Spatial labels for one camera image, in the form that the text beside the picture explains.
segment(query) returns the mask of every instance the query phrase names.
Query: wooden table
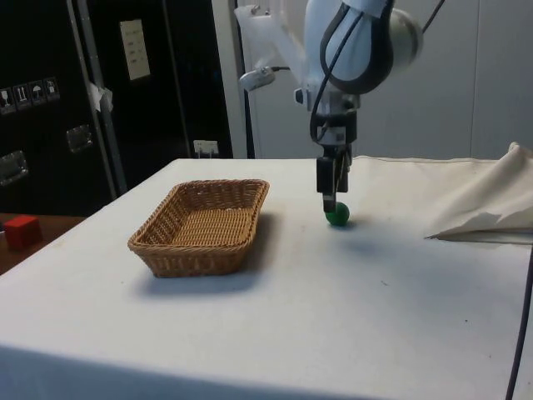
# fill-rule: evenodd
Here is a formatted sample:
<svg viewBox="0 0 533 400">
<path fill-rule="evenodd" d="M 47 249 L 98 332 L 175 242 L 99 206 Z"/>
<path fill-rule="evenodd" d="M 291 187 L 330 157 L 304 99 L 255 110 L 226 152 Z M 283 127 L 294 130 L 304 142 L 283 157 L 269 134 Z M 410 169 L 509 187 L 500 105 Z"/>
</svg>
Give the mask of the wooden table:
<svg viewBox="0 0 533 400">
<path fill-rule="evenodd" d="M 6 223 L 16 217 L 17 214 L 0 213 L 0 222 Z M 47 244 L 59 238 L 65 232 L 74 228 L 84 217 L 56 217 L 56 216 L 37 216 L 41 224 L 43 240 L 40 243 L 26 248 L 25 250 L 14 252 L 7 248 L 5 235 L 0 233 L 0 275 L 6 273 L 17 264 L 24 261 L 34 253 L 44 248 Z"/>
</svg>

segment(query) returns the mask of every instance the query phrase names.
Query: sticker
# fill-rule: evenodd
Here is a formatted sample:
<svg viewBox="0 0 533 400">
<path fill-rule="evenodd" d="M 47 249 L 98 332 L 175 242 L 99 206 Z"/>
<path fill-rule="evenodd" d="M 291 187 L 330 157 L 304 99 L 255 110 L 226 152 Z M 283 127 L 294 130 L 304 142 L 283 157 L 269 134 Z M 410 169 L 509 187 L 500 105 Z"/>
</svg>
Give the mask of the sticker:
<svg viewBox="0 0 533 400">
<path fill-rule="evenodd" d="M 53 102 L 54 100 L 59 100 L 61 97 L 59 95 L 59 86 L 57 85 L 57 80 L 54 77 L 47 77 L 43 80 L 44 83 L 44 92 L 47 95 L 47 100 Z"/>
<path fill-rule="evenodd" d="M 149 76 L 150 64 L 148 63 L 147 47 L 144 43 L 142 21 L 140 19 L 122 21 L 120 22 L 120 31 L 130 81 Z"/>
<path fill-rule="evenodd" d="M 13 86 L 13 95 L 19 111 L 32 106 L 32 97 L 26 84 Z"/>
<path fill-rule="evenodd" d="M 0 89 L 0 115 L 15 113 L 15 99 L 10 87 Z"/>
<path fill-rule="evenodd" d="M 29 86 L 34 106 L 47 102 L 47 96 L 44 93 L 44 85 L 42 84 L 42 81 L 30 82 Z"/>
</svg>

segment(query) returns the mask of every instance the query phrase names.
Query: electrical outlet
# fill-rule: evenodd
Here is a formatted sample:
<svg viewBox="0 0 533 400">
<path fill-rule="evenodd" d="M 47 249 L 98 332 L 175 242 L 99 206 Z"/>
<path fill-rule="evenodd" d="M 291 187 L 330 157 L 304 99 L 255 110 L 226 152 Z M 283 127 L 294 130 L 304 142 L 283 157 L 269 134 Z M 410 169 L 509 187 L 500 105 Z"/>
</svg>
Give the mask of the electrical outlet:
<svg viewBox="0 0 533 400">
<path fill-rule="evenodd" d="M 218 156 L 218 142 L 216 140 L 195 140 L 194 153 L 198 156 Z"/>
</svg>

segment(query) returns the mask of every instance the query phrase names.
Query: wicker basket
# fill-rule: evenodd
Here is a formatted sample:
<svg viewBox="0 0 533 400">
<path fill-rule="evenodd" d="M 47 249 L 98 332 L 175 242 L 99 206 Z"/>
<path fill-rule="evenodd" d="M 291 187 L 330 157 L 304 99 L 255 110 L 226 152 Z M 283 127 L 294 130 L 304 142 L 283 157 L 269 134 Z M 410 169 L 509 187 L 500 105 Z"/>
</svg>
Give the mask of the wicker basket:
<svg viewBox="0 0 533 400">
<path fill-rule="evenodd" d="M 256 235 L 268 188 L 260 180 L 178 185 L 127 245 L 159 278 L 234 273 Z"/>
</svg>

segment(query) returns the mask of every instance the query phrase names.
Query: red block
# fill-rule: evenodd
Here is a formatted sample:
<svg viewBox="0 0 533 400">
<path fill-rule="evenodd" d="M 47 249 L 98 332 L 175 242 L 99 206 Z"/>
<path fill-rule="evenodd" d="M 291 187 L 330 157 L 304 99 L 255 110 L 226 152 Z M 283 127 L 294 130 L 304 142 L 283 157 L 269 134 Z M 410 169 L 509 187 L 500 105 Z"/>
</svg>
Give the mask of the red block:
<svg viewBox="0 0 533 400">
<path fill-rule="evenodd" d="M 23 250 L 42 241 L 39 220 L 28 215 L 15 217 L 3 224 L 7 245 L 11 250 Z"/>
</svg>

